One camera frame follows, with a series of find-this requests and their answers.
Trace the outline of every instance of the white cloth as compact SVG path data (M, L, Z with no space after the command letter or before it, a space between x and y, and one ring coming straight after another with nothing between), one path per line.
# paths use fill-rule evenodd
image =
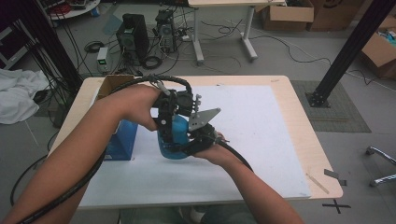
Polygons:
M42 71L0 69L0 123L13 124L31 117L39 108L35 93L49 85Z

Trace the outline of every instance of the white sheet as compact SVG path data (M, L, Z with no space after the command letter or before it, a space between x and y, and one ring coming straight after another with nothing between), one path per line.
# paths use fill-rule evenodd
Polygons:
M42 71L0 69L0 123L13 124L31 117L39 108L35 93L49 85Z
M203 96L200 110L221 108L210 124L225 134L259 178L287 199L311 195L271 87L192 89ZM164 158L157 134L143 127L137 128L132 157L132 161L103 162L79 206L118 208L242 200L220 167L194 157L178 161Z

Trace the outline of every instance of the black tape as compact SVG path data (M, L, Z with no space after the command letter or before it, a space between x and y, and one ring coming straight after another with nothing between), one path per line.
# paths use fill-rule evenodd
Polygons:
M341 186L347 186L347 181L340 179L339 174L337 174L336 172L324 169L324 174L337 179L338 183L340 183Z
M337 201L335 199L333 199L334 204L331 203L323 203L322 206L323 207L335 207L337 209L338 214L341 214L341 210L340 208L352 208L349 205L345 205L345 204L338 204Z

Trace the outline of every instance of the blue box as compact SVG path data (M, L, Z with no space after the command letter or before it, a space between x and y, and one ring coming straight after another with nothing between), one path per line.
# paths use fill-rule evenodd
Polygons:
M106 147L105 161L130 161L134 149L137 124L123 119Z

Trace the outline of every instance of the black metal pole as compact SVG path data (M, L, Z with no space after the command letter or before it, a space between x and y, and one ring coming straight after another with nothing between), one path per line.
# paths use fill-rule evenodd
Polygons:
M396 0L373 1L335 58L325 77L314 92L307 94L308 102L312 107L321 107L326 103L335 85L395 5Z
M64 45L50 27L50 23L36 0L9 0L10 9L16 13L29 32L48 53L56 69L67 84L70 97L76 97L82 79L68 56Z

